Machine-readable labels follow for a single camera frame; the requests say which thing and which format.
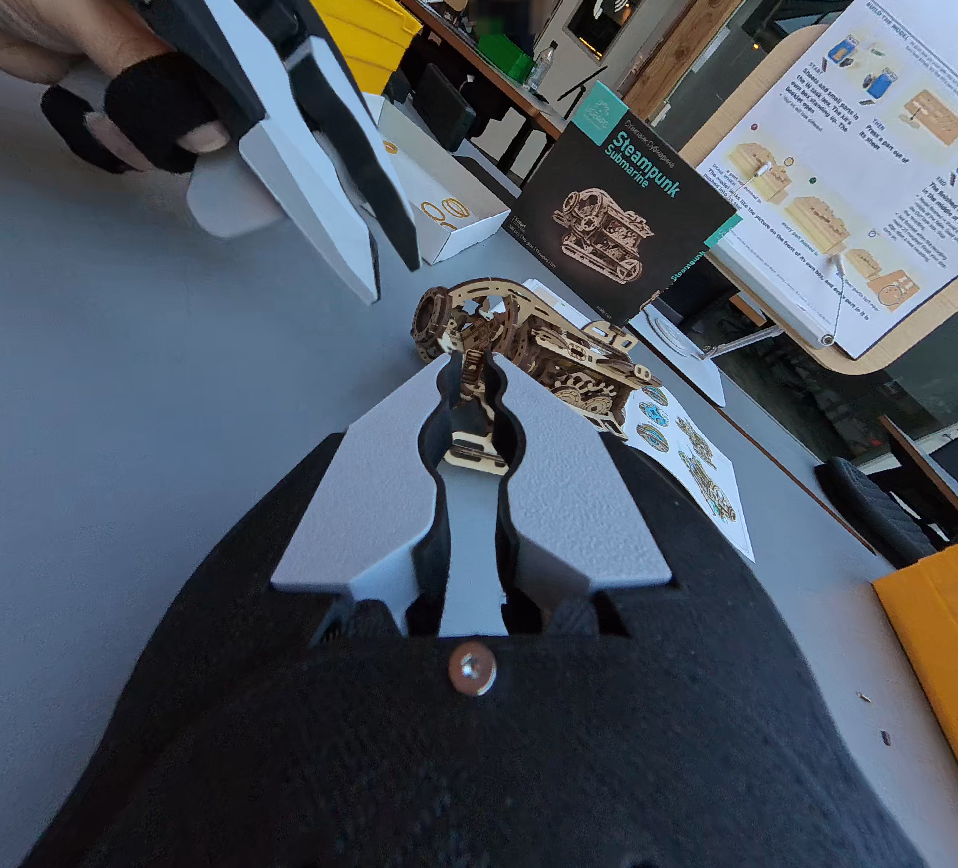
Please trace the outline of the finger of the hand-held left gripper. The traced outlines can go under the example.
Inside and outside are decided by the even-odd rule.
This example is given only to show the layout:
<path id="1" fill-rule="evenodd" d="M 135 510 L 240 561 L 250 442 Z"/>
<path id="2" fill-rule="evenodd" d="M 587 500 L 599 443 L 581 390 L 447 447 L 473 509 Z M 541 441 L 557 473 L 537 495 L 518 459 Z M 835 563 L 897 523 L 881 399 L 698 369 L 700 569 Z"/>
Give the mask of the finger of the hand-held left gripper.
<path id="1" fill-rule="evenodd" d="M 304 119 L 328 138 L 402 262 L 420 268 L 408 197 L 365 99 L 330 42 L 306 39 L 288 58 L 288 76 Z"/>
<path id="2" fill-rule="evenodd" d="M 298 108 L 276 49 L 233 0 L 203 0 L 265 116 L 239 154 L 294 225 L 367 305 L 380 297 L 375 245 Z"/>

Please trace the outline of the clear water bottle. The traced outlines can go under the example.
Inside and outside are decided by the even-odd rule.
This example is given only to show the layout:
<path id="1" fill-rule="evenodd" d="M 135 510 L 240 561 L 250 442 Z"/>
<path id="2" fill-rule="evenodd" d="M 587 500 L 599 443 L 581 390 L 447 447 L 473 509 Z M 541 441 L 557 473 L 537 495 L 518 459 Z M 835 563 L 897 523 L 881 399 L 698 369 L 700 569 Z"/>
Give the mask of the clear water bottle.
<path id="1" fill-rule="evenodd" d="M 526 78 L 525 86 L 530 93 L 538 93 L 541 85 L 547 76 L 555 60 L 557 51 L 557 41 L 551 40 L 549 45 L 543 49 L 535 58 L 535 63 L 529 76 Z"/>

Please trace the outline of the black model kit box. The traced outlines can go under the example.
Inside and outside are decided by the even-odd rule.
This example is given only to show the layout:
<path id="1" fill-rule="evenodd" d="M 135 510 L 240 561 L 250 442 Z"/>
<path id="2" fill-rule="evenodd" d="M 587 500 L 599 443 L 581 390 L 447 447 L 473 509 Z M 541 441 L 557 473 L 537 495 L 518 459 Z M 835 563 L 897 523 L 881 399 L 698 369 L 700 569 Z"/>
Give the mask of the black model kit box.
<path id="1" fill-rule="evenodd" d="M 735 204 L 596 82 L 504 230 L 621 326 L 740 222 Z"/>

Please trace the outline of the person's left hand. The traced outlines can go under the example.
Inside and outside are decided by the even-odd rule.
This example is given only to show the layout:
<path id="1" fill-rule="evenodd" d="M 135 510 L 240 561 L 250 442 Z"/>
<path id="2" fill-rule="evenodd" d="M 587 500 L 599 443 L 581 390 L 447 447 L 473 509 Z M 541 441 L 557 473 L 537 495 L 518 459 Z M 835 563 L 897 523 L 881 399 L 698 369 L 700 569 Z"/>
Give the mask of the person's left hand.
<path id="1" fill-rule="evenodd" d="M 2 70 L 46 84 L 41 109 L 75 156 L 109 173 L 190 172 L 229 133 L 200 74 L 126 0 L 1 0 Z"/>

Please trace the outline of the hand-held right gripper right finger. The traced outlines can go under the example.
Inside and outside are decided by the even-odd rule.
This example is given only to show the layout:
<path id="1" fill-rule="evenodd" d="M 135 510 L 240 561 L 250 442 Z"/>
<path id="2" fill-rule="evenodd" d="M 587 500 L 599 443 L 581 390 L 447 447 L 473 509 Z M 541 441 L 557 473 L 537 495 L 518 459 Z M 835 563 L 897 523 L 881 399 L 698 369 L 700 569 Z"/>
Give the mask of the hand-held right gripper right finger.
<path id="1" fill-rule="evenodd" d="M 506 625 L 544 625 L 562 603 L 659 587 L 672 572 L 600 431 L 500 353 L 485 357 L 498 487 L 496 563 Z"/>

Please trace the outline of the wooden pillar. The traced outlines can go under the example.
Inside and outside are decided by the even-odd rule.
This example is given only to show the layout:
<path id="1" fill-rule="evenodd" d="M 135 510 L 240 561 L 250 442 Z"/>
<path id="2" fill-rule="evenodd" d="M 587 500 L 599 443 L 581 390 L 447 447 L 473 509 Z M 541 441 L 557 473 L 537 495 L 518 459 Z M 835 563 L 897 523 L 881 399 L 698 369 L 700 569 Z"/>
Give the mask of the wooden pillar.
<path id="1" fill-rule="evenodd" d="M 653 119 L 719 30 L 745 0 L 690 0 L 641 65 L 625 102 Z"/>

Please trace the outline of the green storage bin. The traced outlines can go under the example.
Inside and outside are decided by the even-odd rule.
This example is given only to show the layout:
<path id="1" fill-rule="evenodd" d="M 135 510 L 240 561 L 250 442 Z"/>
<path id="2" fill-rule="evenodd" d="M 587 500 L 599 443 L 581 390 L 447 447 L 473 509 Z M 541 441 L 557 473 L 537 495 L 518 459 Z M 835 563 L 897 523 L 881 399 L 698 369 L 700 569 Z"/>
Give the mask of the green storage bin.
<path id="1" fill-rule="evenodd" d="M 489 63 L 518 84 L 527 81 L 534 67 L 533 59 L 503 34 L 480 36 L 477 50 Z"/>

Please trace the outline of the small slotted wooden part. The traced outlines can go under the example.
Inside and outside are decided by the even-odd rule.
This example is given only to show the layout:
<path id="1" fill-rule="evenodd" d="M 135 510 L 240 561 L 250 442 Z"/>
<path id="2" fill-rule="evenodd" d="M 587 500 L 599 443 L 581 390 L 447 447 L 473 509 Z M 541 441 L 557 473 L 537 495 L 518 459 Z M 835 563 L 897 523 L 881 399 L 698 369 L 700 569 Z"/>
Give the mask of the small slotted wooden part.
<path id="1" fill-rule="evenodd" d="M 470 431 L 453 431 L 444 459 L 451 466 L 496 476 L 504 476 L 509 471 L 508 463 L 495 449 L 490 431 L 485 435 Z"/>

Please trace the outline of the black office chair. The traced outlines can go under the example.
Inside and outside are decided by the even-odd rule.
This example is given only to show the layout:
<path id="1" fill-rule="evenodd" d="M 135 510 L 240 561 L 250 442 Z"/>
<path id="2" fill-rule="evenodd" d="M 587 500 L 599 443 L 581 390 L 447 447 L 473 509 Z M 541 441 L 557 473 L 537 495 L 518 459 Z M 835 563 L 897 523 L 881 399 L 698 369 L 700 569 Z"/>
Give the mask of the black office chair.
<path id="1" fill-rule="evenodd" d="M 832 506 L 895 569 L 941 550 L 912 515 L 849 461 L 833 457 L 814 472 Z"/>

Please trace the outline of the wooden submarine model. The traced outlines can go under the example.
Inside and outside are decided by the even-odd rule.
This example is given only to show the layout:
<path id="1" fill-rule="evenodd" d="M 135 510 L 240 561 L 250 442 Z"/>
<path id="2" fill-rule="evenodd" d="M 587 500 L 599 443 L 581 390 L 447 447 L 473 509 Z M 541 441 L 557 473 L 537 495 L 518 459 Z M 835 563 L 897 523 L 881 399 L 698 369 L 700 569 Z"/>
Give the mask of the wooden submarine model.
<path id="1" fill-rule="evenodd" d="M 432 287 L 417 305 L 411 337 L 425 361 L 463 355 L 453 440 L 491 452 L 493 410 L 485 396 L 485 357 L 498 353 L 600 430 L 624 437 L 632 392 L 660 380 L 632 362 L 635 344 L 621 329 L 595 321 L 577 326 L 540 295 L 501 278 Z"/>

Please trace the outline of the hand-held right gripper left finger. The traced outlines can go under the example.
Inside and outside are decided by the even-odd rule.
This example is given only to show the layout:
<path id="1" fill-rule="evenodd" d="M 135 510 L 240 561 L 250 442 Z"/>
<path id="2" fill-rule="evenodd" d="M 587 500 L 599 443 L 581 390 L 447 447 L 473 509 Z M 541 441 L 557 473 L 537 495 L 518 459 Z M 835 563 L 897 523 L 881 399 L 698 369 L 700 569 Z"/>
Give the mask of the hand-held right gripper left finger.
<path id="1" fill-rule="evenodd" d="M 437 468 L 452 443 L 458 397 L 459 355 L 442 354 L 332 439 L 273 588 L 379 601 L 403 634 L 437 633 L 450 562 Z"/>

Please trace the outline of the white cardboard tray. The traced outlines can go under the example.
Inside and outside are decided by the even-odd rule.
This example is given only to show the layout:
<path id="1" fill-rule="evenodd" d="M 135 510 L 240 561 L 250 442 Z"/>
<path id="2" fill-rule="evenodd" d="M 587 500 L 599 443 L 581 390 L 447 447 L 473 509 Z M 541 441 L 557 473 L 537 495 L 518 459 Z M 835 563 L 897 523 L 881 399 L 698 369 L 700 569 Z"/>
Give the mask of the white cardboard tray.
<path id="1" fill-rule="evenodd" d="M 364 99 L 382 140 L 392 141 L 399 148 L 397 155 L 386 155 L 413 210 L 419 252 L 425 263 L 448 260 L 496 233 L 510 204 L 388 100 L 374 94 L 364 94 Z M 468 219 L 450 217 L 452 226 L 446 226 L 421 209 L 423 201 L 442 205 L 442 200 L 450 197 L 466 204 L 472 215 Z"/>

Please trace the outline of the white instruction poster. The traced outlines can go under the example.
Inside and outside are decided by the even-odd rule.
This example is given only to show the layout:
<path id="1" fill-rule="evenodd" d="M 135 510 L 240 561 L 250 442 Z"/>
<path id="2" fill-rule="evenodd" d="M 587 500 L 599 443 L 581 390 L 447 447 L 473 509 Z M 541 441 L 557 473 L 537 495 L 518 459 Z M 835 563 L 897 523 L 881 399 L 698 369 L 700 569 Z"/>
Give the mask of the white instruction poster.
<path id="1" fill-rule="evenodd" d="M 700 174 L 713 260 L 814 349 L 860 359 L 956 282 L 957 0 L 855 0 Z"/>

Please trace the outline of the plywood poster board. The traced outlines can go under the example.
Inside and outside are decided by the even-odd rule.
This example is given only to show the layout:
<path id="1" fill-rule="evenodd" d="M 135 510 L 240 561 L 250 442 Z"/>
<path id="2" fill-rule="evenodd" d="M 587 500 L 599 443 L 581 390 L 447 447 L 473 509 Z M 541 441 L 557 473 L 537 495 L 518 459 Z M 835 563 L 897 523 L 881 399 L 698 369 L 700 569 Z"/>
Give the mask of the plywood poster board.
<path id="1" fill-rule="evenodd" d="M 712 113 L 680 150 L 680 156 L 691 166 L 701 164 L 830 28 L 825 24 L 813 25 L 786 37 Z M 763 300 L 749 280 L 725 263 L 717 248 L 711 249 L 706 259 L 737 290 L 751 297 L 758 309 L 812 359 L 832 372 L 848 376 L 864 376 L 887 368 L 957 312 L 957 283 L 953 281 L 897 324 L 865 354 L 852 359 L 837 347 L 817 346 L 800 335 L 791 324 L 791 317 Z"/>

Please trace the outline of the black case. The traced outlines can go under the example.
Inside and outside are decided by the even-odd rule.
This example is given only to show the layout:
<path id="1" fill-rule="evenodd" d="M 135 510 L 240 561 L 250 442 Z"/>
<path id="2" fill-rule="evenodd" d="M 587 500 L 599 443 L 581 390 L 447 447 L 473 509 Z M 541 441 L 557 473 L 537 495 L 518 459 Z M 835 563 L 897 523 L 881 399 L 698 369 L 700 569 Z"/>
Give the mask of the black case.
<path id="1" fill-rule="evenodd" d="M 413 92 L 412 105 L 436 142 L 450 154 L 466 140 L 477 116 L 435 63 L 427 63 Z"/>

